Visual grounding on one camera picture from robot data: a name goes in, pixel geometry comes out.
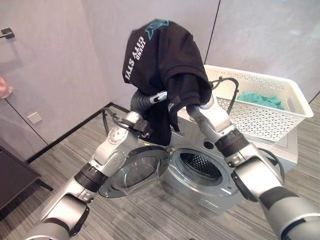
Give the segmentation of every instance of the black table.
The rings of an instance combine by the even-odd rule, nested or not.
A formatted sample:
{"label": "black table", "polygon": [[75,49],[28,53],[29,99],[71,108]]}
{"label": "black table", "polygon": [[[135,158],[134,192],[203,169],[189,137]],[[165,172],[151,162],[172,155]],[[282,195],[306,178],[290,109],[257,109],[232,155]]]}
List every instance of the black table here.
{"label": "black table", "polygon": [[38,184],[50,191],[51,186],[40,175],[0,146],[0,210],[31,184]]}

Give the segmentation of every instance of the washing machine door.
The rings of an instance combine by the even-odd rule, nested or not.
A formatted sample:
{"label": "washing machine door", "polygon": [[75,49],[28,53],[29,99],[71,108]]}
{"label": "washing machine door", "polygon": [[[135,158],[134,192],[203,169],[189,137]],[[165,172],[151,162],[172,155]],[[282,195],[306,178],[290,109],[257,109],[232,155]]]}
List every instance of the washing machine door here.
{"label": "washing machine door", "polygon": [[139,195],[155,186],[169,166],[169,153],[160,146],[143,146],[129,152],[124,165],[99,189],[105,198]]}

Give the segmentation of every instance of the door handle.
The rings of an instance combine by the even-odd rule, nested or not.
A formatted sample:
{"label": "door handle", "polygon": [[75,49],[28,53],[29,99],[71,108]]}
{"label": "door handle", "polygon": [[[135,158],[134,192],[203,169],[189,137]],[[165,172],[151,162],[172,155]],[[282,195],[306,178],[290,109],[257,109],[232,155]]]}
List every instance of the door handle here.
{"label": "door handle", "polygon": [[12,39],[15,37],[15,34],[11,30],[11,28],[1,29],[1,33],[2,33],[2,35],[0,35],[0,39],[2,39],[2,38]]}

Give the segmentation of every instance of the wall outlet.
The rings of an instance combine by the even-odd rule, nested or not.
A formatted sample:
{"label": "wall outlet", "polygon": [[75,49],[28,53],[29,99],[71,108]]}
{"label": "wall outlet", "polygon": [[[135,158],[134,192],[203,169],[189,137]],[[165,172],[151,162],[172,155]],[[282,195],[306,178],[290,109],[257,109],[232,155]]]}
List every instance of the wall outlet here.
{"label": "wall outlet", "polygon": [[32,124],[36,124],[42,121],[41,116],[37,112],[32,113],[31,115],[27,116],[27,118],[30,120]]}

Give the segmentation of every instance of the gray wall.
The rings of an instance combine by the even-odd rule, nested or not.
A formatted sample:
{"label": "gray wall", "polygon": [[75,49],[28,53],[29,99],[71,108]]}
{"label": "gray wall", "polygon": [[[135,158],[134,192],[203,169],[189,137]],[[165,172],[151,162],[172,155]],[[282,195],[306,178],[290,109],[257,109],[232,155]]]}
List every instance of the gray wall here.
{"label": "gray wall", "polygon": [[46,146],[4,99],[0,99],[0,146],[22,161]]}
{"label": "gray wall", "polygon": [[203,61],[219,0],[82,0],[93,44],[103,75],[107,77],[110,99],[127,109],[136,88],[124,83],[122,66],[127,40],[133,29],[153,19],[174,21],[188,29]]}
{"label": "gray wall", "polygon": [[291,79],[320,91],[319,0],[222,0],[206,64]]}
{"label": "gray wall", "polygon": [[[46,143],[110,102],[108,77],[102,74],[80,0],[0,0],[0,28],[6,27],[15,33],[15,39],[0,39],[0,76],[15,87],[7,100]],[[34,125],[27,119],[33,112],[43,119]],[[3,122],[0,128],[1,134],[12,134]],[[24,126],[16,128],[23,136]],[[23,156],[38,148],[32,149]]]}

